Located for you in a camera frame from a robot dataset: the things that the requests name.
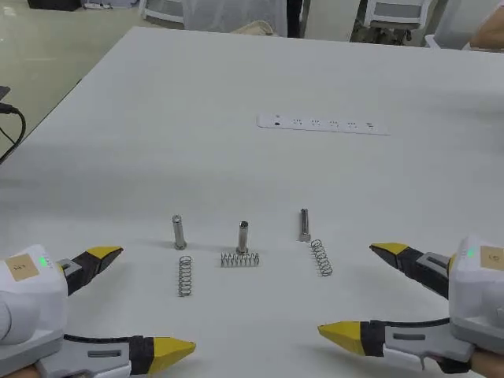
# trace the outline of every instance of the table surface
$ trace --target table surface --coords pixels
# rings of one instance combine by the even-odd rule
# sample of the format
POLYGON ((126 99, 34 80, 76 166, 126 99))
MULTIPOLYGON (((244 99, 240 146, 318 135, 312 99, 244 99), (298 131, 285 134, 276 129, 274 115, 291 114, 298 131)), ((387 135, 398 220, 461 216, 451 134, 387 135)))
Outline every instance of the table surface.
POLYGON ((370 243, 446 255, 469 233, 504 243, 503 58, 134 28, 0 169, 1 254, 123 246, 69 299, 67 332, 197 342, 171 376, 403 377, 317 326, 447 316, 370 243), (371 120, 391 136, 260 129, 258 113, 371 120), (330 277, 295 242, 302 207, 330 277), (240 221, 262 265, 221 269, 240 221))

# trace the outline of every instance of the metal bolt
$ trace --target metal bolt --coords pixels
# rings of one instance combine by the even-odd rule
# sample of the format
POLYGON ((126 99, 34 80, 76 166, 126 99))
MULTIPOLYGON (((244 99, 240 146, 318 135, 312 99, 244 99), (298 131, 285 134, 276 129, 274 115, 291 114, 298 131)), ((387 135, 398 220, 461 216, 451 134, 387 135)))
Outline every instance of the metal bolt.
POLYGON ((185 250, 187 243, 183 238, 182 217, 180 215, 174 215, 172 218, 172 222, 173 222, 173 232, 175 233, 175 249, 185 250))
POLYGON ((299 241, 308 243, 312 239, 309 234, 308 225, 308 209, 301 209, 301 233, 299 234, 299 241))
POLYGON ((249 234, 249 223, 240 222, 238 231, 238 246, 236 247, 236 252, 239 254, 246 254, 249 249, 246 247, 246 238, 249 234))

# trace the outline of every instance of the coil spring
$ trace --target coil spring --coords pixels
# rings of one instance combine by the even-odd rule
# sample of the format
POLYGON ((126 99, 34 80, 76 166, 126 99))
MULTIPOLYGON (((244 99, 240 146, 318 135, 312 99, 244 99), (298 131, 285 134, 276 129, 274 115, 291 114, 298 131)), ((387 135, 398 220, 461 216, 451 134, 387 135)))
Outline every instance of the coil spring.
POLYGON ((179 259, 179 297, 192 294, 192 257, 182 256, 179 259))
POLYGON ((221 268, 233 268, 239 266, 258 266, 259 254, 221 254, 221 268))
POLYGON ((317 260, 318 268, 323 277, 330 276, 332 274, 331 262, 328 259, 328 255, 325 253, 325 248, 319 239, 315 239, 311 242, 312 253, 317 260))

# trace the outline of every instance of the floor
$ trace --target floor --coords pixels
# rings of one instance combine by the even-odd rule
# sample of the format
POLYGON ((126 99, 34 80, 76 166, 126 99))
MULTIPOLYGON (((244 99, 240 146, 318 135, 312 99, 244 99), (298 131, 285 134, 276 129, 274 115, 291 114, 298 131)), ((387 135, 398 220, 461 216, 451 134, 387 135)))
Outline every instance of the floor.
MULTIPOLYGON (((134 25, 156 27, 137 9, 58 12, 0 0, 0 85, 11 87, 3 101, 24 113, 30 132, 134 25)), ((0 117, 15 139, 18 118, 0 117)), ((8 147, 0 138, 0 155, 8 147)))

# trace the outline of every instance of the power outlet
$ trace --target power outlet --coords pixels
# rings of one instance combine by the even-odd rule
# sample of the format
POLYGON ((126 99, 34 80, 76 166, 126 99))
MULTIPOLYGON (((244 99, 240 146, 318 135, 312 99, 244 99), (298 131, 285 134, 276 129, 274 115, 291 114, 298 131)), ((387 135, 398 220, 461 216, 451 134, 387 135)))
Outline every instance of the power outlet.
POLYGON ((280 114, 259 114, 258 127, 285 128, 290 130, 306 130, 315 132, 345 132, 352 134, 390 135, 386 128, 373 122, 357 122, 324 120, 315 117, 288 117, 280 114))

